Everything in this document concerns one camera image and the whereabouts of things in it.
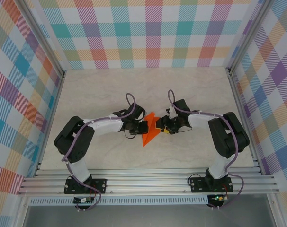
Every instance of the black mounting plate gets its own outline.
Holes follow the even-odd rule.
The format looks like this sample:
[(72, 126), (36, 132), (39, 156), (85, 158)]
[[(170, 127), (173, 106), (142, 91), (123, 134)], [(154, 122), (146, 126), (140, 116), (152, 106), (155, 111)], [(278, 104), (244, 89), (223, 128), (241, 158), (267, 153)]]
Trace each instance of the black mounting plate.
[(218, 185), (213, 190), (210, 190), (208, 185), (205, 182), (204, 177), (191, 177), (190, 178), (190, 185), (191, 185), (191, 192), (197, 193), (197, 192), (226, 192), (225, 188), (226, 186), (228, 192), (233, 192), (233, 185), (230, 177), (225, 177), (224, 182), (221, 185)]
[[(106, 179), (91, 179), (90, 185), (100, 191), (101, 194), (106, 193), (107, 180)], [(90, 194), (90, 189), (78, 184), (73, 178), (68, 177), (65, 183), (64, 194)]]

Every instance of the gray floor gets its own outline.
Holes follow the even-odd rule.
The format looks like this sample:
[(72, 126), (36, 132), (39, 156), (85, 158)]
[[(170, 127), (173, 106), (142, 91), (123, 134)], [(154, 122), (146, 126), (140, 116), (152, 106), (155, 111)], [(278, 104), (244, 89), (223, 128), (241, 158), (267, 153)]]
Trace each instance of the gray floor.
[[(153, 111), (162, 117), (170, 105), (169, 89), (174, 90), (177, 100), (184, 98), (191, 110), (237, 113), (223, 67), (69, 70), (41, 169), (66, 169), (54, 139), (71, 117), (95, 119), (125, 109), (127, 92), (148, 114)], [(128, 140), (120, 132), (93, 137), (86, 164), (89, 169), (200, 168), (209, 167), (215, 156), (209, 129), (193, 128), (176, 135), (160, 133), (144, 148), (142, 136)], [(233, 166), (253, 166), (249, 148), (239, 154)]]
[(266, 195), (242, 195), (221, 210), (206, 205), (97, 206), (87, 212), (74, 207), (33, 206), (24, 227), (274, 227)]

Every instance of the orange plastic object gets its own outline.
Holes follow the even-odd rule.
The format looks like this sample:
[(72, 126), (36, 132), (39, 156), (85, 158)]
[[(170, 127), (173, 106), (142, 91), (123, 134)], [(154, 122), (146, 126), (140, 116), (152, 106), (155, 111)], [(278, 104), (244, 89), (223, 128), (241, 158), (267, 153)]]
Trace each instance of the orange plastic object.
[(143, 147), (147, 145), (151, 140), (153, 140), (160, 132), (160, 129), (155, 128), (156, 121), (159, 117), (154, 117), (155, 113), (151, 112), (148, 116), (144, 118), (145, 121), (148, 121), (149, 132), (143, 136)]

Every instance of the marble floor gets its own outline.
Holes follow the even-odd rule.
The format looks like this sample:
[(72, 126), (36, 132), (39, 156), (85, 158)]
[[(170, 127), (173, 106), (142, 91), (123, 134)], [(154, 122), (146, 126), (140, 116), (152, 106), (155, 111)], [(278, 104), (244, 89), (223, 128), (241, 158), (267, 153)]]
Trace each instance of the marble floor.
[[(167, 92), (173, 89), (176, 100), (184, 98), (191, 110), (210, 113), (237, 113), (225, 69), (161, 68), (69, 70), (56, 110), (41, 169), (66, 169), (53, 142), (69, 119), (108, 116), (125, 109), (126, 92), (147, 113), (162, 117), (169, 107)], [(133, 140), (124, 133), (93, 137), (86, 154), (89, 169), (196, 168), (209, 167), (216, 155), (209, 129), (193, 128), (186, 133), (160, 133), (144, 148), (142, 136)], [(239, 154), (233, 166), (253, 166), (249, 148)]]

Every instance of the purple cable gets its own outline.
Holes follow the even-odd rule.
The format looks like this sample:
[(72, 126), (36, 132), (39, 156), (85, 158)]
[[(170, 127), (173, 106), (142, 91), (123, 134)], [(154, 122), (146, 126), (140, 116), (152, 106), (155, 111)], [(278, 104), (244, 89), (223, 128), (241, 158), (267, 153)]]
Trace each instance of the purple cable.
[(81, 134), (81, 131), (82, 131), (86, 126), (88, 126), (88, 125), (91, 124), (92, 122), (98, 122), (98, 121), (102, 121), (102, 120), (119, 120), (119, 119), (123, 119), (123, 118), (126, 118), (126, 117), (130, 116), (130, 115), (134, 112), (135, 106), (136, 106), (135, 97), (134, 97), (131, 93), (126, 93), (126, 100), (127, 100), (127, 102), (129, 103), (130, 106), (131, 106), (131, 103), (130, 103), (130, 101), (129, 101), (129, 99), (128, 99), (128, 95), (131, 96), (131, 98), (133, 99), (133, 104), (134, 104), (134, 105), (133, 105), (133, 108), (132, 108), (132, 110), (131, 110), (130, 113), (128, 113), (128, 114), (126, 114), (126, 115), (124, 115), (124, 116), (121, 116), (121, 117), (101, 117), (101, 118), (97, 118), (97, 119), (95, 119), (95, 120), (92, 120), (92, 121), (89, 121), (89, 122), (85, 123), (85, 124), (79, 129), (79, 131), (77, 132), (77, 134), (76, 134), (76, 136), (75, 136), (75, 138), (74, 138), (74, 140), (73, 140), (73, 142), (72, 142), (72, 144), (71, 144), (71, 146), (70, 146), (68, 152), (67, 152), (67, 153), (65, 154), (65, 156), (62, 158), (62, 162), (66, 162), (66, 165), (67, 165), (67, 168), (68, 168), (68, 170), (69, 170), (69, 172), (70, 172), (70, 174), (71, 174), (71, 177), (73, 177), (73, 179), (74, 179), (77, 183), (79, 183), (80, 185), (82, 185), (82, 186), (84, 186), (84, 187), (87, 187), (87, 188), (89, 188), (89, 189), (91, 189), (91, 190), (94, 190), (95, 192), (97, 192), (97, 193), (99, 194), (99, 199), (97, 200), (97, 202), (94, 203), (93, 205), (89, 206), (89, 208), (87, 208), (87, 209), (81, 210), (81, 209), (78, 207), (78, 204), (76, 204), (76, 207), (77, 207), (78, 210), (87, 211), (87, 210), (90, 210), (90, 209), (94, 208), (94, 207), (100, 202), (100, 200), (101, 200), (101, 193), (100, 193), (100, 191), (97, 190), (96, 188), (93, 188), (93, 187), (91, 187), (91, 186), (89, 186), (89, 185), (84, 184), (83, 182), (81, 182), (80, 180), (78, 180), (76, 176), (73, 175), (73, 172), (72, 172), (72, 170), (71, 170), (70, 167), (69, 167), (68, 156), (69, 156), (70, 153), (72, 152), (72, 149), (73, 149), (73, 147), (74, 147), (74, 145), (75, 145), (75, 143), (76, 143), (77, 138), (78, 138), (79, 135)]
[[(235, 133), (234, 133), (234, 131), (233, 131), (231, 125), (229, 124), (229, 122), (228, 122), (223, 116), (221, 116), (221, 115), (219, 115), (219, 114), (206, 113), (206, 112), (186, 111), (186, 110), (179, 109), (179, 108), (178, 108), (176, 105), (174, 105), (174, 103), (172, 102), (172, 100), (171, 100), (171, 98), (170, 98), (170, 92), (172, 93), (172, 95), (173, 95), (173, 100), (174, 100), (174, 102), (175, 102), (175, 95), (174, 95), (174, 92), (172, 91), (172, 89), (170, 89), (170, 90), (168, 91), (169, 101), (170, 101), (171, 105), (172, 105), (175, 109), (177, 109), (178, 111), (184, 112), (184, 113), (188, 113), (188, 114), (192, 114), (192, 113), (193, 113), (193, 114), (201, 114), (201, 115), (206, 115), (206, 116), (219, 117), (219, 118), (222, 119), (222, 120), (225, 122), (225, 124), (228, 126), (228, 128), (229, 128), (229, 130), (230, 130), (230, 132), (231, 132), (231, 134), (232, 134), (232, 137), (233, 137), (233, 140), (234, 140), (234, 143), (235, 143), (235, 150), (236, 150), (236, 151), (235, 151), (235, 156), (234, 156), (234, 158), (232, 159), (232, 161), (231, 161), (231, 162), (226, 166), (226, 168), (225, 168), (225, 171), (228, 173), (228, 168), (236, 161), (236, 159), (237, 159), (237, 157), (238, 157), (238, 143), (237, 143), (236, 135), (235, 135)], [(242, 186), (241, 186), (239, 192), (237, 193), (236, 197), (235, 197), (232, 201), (230, 201), (228, 204), (225, 204), (225, 205), (223, 205), (222, 207), (226, 207), (226, 206), (232, 204), (232, 203), (238, 198), (238, 196), (242, 193), (243, 186), (244, 186), (244, 180), (243, 180), (243, 178), (242, 178), (241, 176), (236, 175), (236, 174), (231, 174), (231, 173), (229, 173), (229, 175), (240, 178), (241, 181), (242, 181)]]

